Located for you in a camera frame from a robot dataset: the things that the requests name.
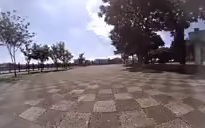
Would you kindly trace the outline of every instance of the ground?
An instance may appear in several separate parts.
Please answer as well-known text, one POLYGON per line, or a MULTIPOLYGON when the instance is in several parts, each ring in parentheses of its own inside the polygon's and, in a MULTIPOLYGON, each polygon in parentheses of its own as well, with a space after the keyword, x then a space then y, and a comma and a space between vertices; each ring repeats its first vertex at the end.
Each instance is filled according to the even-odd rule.
POLYGON ((0 128, 205 128, 205 80, 90 66, 0 83, 0 128))

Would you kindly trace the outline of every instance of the fence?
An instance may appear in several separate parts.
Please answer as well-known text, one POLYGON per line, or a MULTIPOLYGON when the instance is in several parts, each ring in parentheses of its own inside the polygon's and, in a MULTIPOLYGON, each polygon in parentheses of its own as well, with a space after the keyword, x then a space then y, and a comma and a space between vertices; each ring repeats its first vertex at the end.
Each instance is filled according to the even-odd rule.
POLYGON ((74 66, 73 64, 57 64, 56 66, 54 64, 11 64, 11 63, 4 63, 0 64, 0 74, 8 74, 13 73, 14 70, 16 72, 28 72, 28 71, 42 71, 42 70, 55 70, 56 68, 66 68, 74 66))

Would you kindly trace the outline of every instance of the distant tree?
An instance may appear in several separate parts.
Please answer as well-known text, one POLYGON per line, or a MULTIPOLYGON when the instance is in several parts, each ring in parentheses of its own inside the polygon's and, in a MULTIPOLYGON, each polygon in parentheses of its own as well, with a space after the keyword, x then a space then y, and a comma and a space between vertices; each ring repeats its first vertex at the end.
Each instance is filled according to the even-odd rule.
POLYGON ((79 60, 79 64, 80 64, 80 65, 82 65, 82 64, 84 63, 84 61, 85 61, 84 54, 85 54, 85 53, 80 53, 80 54, 79 54, 78 60, 79 60))
POLYGON ((58 70, 58 59, 59 59, 59 46, 58 46, 58 44, 53 44, 51 46, 50 58, 52 59, 56 69, 58 70))
POLYGON ((73 58, 73 55, 65 49, 65 43, 64 42, 59 42, 58 44, 58 49, 59 49, 59 60, 63 63, 63 66, 66 68, 68 62, 73 58))
POLYGON ((33 44, 32 46, 32 58, 35 60, 39 60, 41 64, 41 72, 44 69, 44 62, 47 61, 50 57, 50 48, 48 45, 38 45, 33 44))
POLYGON ((30 72, 30 61, 32 59, 32 49, 30 47, 30 44, 29 43, 25 44, 25 47, 21 48, 20 50, 23 53, 23 55, 25 56, 25 60, 27 62, 27 70, 29 73, 30 72))
POLYGON ((0 43, 6 46, 14 65, 14 75, 16 74, 16 52, 21 46, 31 42, 34 33, 28 31, 30 23, 17 16, 16 11, 2 12, 0 15, 0 43))

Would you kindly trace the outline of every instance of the sky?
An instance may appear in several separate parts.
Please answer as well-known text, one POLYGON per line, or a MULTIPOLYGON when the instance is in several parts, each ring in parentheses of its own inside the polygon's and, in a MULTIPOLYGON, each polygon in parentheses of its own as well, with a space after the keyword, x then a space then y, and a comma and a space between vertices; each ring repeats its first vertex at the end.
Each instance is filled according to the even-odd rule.
MULTIPOLYGON (((87 59, 114 57, 107 25, 97 13, 102 0, 0 0, 0 11, 17 10, 18 15, 31 23, 30 31, 37 33, 34 42, 55 44, 64 41, 66 48, 77 58, 85 53, 87 59)), ((202 22, 193 28, 205 29, 202 22)), ((169 46, 172 38, 168 32, 159 32, 169 46)), ((17 62, 25 63, 22 53, 17 53, 17 62)), ((0 47, 0 63, 11 62, 8 51, 0 47)))

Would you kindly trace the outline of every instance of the checkered pavement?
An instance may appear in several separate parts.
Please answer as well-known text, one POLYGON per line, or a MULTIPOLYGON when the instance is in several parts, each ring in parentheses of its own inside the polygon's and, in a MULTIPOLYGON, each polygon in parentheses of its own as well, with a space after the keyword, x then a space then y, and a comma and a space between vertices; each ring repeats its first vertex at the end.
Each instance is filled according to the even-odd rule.
POLYGON ((22 109, 5 127, 205 128, 205 80, 125 73, 21 83, 12 87, 22 109))

